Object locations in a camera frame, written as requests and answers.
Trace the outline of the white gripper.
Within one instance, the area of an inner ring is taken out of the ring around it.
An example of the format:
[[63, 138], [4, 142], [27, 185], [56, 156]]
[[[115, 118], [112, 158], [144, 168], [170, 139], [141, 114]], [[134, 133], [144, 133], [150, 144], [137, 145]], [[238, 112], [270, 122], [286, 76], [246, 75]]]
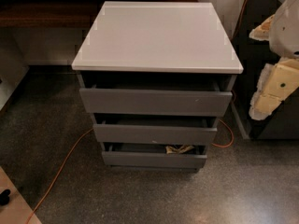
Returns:
[[[249, 33], [249, 38], [268, 41], [275, 15], [271, 15]], [[299, 61], [287, 59], [274, 66], [267, 63], [257, 82], [257, 91], [250, 100], [249, 115], [254, 120], [264, 120], [299, 87]]]

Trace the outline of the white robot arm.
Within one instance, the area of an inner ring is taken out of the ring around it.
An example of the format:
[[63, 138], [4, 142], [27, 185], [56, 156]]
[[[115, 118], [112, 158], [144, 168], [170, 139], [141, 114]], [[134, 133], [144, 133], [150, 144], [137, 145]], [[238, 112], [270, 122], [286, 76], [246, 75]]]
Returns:
[[299, 0], [285, 0], [249, 37], [268, 41], [280, 57], [276, 64], [264, 66], [250, 101], [251, 118], [264, 120], [299, 88]]

